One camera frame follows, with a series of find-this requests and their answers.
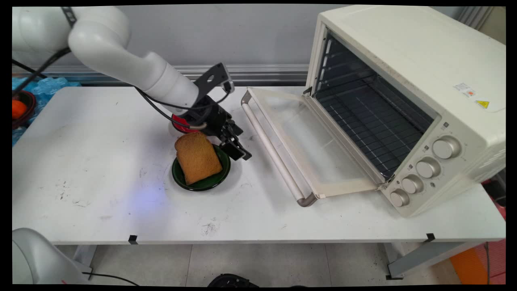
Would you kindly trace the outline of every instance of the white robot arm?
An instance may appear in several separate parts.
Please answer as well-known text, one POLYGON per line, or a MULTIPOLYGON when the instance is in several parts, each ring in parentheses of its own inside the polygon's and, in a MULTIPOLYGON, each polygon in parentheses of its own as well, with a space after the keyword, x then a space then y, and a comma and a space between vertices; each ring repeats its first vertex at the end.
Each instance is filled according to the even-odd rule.
POLYGON ((233 83, 226 68, 218 64, 195 82, 180 74, 154 52, 138 57, 126 50, 131 36, 129 20, 114 6, 71 7, 68 20, 77 20, 73 27, 61 7, 13 7, 12 49, 28 52, 56 52, 69 47, 86 66, 133 85, 157 102, 182 107, 204 107, 202 110, 167 110, 185 118, 191 125, 207 123, 203 131, 221 139, 221 148, 233 159, 248 159, 251 154, 239 143, 242 130, 231 115, 207 96, 218 85, 226 92, 233 83))

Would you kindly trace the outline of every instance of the oven knob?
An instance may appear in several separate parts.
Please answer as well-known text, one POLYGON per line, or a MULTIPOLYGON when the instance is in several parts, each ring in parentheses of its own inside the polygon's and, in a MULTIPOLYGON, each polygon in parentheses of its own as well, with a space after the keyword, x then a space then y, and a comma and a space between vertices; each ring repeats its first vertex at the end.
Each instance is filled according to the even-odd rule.
POLYGON ((439 158, 447 159, 457 157, 460 152, 460 142, 451 136, 444 136, 433 143, 433 153, 439 158))
POLYGON ((430 157, 425 157, 417 163, 417 173, 424 178, 436 177, 440 174, 440 165, 430 157))
POLYGON ((423 183, 416 175, 409 175, 402 179, 402 188, 409 194, 415 194, 423 190, 423 183))
POLYGON ((391 203, 396 207, 409 204, 409 196, 402 190, 395 190, 390 194, 391 203))

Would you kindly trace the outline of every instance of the blue plastic bag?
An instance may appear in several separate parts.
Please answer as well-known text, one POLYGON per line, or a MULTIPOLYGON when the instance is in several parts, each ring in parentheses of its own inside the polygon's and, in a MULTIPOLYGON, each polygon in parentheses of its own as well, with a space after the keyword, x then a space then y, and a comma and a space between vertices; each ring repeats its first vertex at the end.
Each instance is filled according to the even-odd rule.
MULTIPOLYGON (((18 85, 23 83, 27 78, 13 78, 12 79, 12 90, 14 90, 18 85)), ((63 77, 59 78, 45 78, 41 79, 38 82, 32 81, 30 82, 23 90, 31 92, 36 97, 36 107, 34 108, 33 116, 27 121, 29 124, 32 124, 36 117, 38 117, 39 113, 43 110, 43 108, 50 101, 52 96, 56 94, 56 92, 64 87, 80 87, 81 84, 79 82, 68 82, 67 79, 63 77)), ((20 139, 22 134, 25 132, 25 127, 19 127, 12 131, 12 146, 20 139)))

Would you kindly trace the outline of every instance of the table leg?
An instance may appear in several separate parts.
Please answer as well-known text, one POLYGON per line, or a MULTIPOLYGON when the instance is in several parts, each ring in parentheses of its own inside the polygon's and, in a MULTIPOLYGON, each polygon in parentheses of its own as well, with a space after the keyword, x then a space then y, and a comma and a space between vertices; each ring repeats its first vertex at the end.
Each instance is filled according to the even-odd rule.
MULTIPOLYGON (((92 260, 97 249, 96 244, 91 245, 78 245, 73 255, 73 262, 81 270, 81 272, 91 273, 93 269, 90 267, 92 260)), ((90 279, 91 275, 84 275, 87 280, 90 279)))
POLYGON ((479 245, 480 242, 426 242, 408 254, 400 243, 385 243, 392 279, 401 279, 420 268, 437 264, 454 255, 479 245))

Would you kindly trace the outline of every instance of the toaster oven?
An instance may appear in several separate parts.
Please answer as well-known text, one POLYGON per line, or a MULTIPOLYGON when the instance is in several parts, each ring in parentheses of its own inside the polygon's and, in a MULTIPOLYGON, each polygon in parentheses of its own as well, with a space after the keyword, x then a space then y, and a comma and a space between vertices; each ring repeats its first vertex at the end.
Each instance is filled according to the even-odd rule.
POLYGON ((320 13, 304 93, 248 88, 241 105, 301 206, 378 190, 410 216, 506 166, 506 46, 429 7, 320 13))

